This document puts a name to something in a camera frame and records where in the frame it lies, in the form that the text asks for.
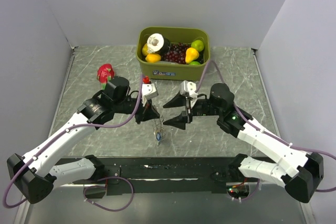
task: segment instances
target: robotic arm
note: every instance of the robotic arm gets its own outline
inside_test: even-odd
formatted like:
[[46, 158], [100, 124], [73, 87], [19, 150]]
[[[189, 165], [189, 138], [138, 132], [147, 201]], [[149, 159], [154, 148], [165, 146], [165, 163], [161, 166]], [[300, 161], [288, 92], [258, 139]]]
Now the robotic arm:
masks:
[[[104, 90], [100, 90], [91, 99], [86, 100], [75, 114], [57, 132], [45, 140], [35, 149], [27, 152], [23, 157], [14, 154], [7, 160], [10, 177], [18, 172], [29, 160], [34, 161], [20, 174], [15, 185], [32, 204], [43, 200], [53, 189], [80, 179], [97, 181], [103, 177], [104, 165], [93, 155], [86, 156], [79, 161], [64, 165], [55, 165], [66, 151], [76, 145], [81, 139], [98, 130], [98, 127], [87, 127], [87, 124], [105, 124], [113, 119], [115, 113], [131, 114], [137, 103], [129, 93], [129, 81], [123, 77], [114, 77]], [[141, 100], [135, 113], [135, 121], [159, 119], [160, 115], [152, 106], [153, 98], [158, 96], [155, 84], [142, 84]], [[76, 129], [68, 128], [81, 124]], [[51, 148], [36, 157], [40, 149], [63, 131]]]
[[224, 83], [212, 85], [208, 99], [206, 95], [196, 93], [195, 83], [183, 81], [179, 93], [163, 107], [184, 106], [185, 110], [163, 124], [185, 130], [186, 123], [191, 123], [194, 116], [219, 116], [217, 125], [224, 132], [254, 146], [274, 161], [269, 163], [238, 154], [229, 167], [231, 177], [236, 181], [244, 180], [244, 177], [259, 178], [284, 187], [289, 195], [300, 202], [309, 202], [323, 179], [322, 156], [293, 150], [277, 141], [250, 114], [235, 108], [234, 97]]

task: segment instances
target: gray wall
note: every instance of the gray wall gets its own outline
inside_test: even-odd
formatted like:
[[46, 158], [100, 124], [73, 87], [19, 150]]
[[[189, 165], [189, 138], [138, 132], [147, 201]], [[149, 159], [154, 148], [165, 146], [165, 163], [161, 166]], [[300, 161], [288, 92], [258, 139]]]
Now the gray wall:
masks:
[[198, 27], [215, 46], [259, 48], [285, 0], [47, 0], [73, 46], [136, 44], [147, 26]]
[[[280, 133], [299, 146], [336, 153], [336, 0], [286, 0], [258, 52]], [[320, 188], [336, 186], [325, 158]], [[318, 223], [336, 223], [336, 193], [315, 193]]]
[[[71, 48], [45, 0], [0, 0], [0, 192], [9, 182], [6, 160], [48, 136]], [[13, 188], [9, 203], [21, 199]], [[0, 206], [1, 223], [17, 209]]]

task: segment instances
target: marble tabletop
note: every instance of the marble tabletop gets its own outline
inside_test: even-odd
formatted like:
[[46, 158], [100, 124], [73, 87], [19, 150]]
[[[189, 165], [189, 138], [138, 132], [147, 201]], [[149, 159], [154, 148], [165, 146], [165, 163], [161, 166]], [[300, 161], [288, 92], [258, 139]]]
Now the marble tabletop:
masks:
[[[100, 89], [96, 80], [98, 68], [111, 63], [115, 73], [130, 81], [131, 90], [137, 90], [140, 66], [135, 58], [136, 46], [80, 46], [74, 50], [74, 61], [61, 97], [52, 132], [66, 123], [84, 100], [91, 98]], [[267, 129], [275, 132], [270, 109], [260, 80], [253, 52], [250, 48], [213, 47], [211, 57], [216, 61], [224, 80], [235, 93], [236, 104], [252, 114]], [[180, 81], [154, 80], [159, 97], [153, 99], [164, 119], [179, 115], [181, 108], [163, 109], [162, 106], [174, 97]], [[213, 66], [209, 67], [199, 93], [209, 94], [212, 84], [220, 82]], [[129, 115], [116, 114], [109, 124], [124, 121]], [[76, 144], [66, 156], [223, 156], [233, 157], [238, 153], [264, 156], [263, 153], [243, 141], [224, 133], [216, 124], [217, 117], [195, 117], [186, 130], [165, 126], [166, 136], [158, 146], [154, 137], [154, 122], [140, 125], [135, 119], [117, 129], [99, 129]]]

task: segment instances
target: logo on bin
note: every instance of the logo on bin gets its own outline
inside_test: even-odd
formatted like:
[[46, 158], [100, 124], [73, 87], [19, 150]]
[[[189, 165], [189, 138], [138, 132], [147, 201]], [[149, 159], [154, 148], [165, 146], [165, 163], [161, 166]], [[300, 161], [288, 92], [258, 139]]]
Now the logo on bin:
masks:
[[154, 70], [153, 71], [153, 75], [155, 76], [175, 76], [175, 73], [171, 73], [171, 72], [160, 72], [158, 70]]

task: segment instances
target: green bin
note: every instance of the green bin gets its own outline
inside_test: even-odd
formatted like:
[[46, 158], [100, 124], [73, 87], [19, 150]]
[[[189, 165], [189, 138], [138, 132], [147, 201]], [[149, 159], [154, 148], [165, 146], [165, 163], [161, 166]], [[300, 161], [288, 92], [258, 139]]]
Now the green bin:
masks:
[[[201, 40], [204, 43], [204, 63], [201, 65], [182, 65], [169, 63], [149, 63], [145, 61], [141, 49], [147, 43], [152, 34], [159, 33], [171, 43], [191, 44], [194, 40]], [[198, 81], [201, 78], [203, 69], [210, 60], [209, 39], [206, 32], [195, 28], [182, 27], [148, 27], [141, 31], [137, 46], [136, 58], [138, 59], [141, 71], [150, 79], [162, 80], [189, 80]]]

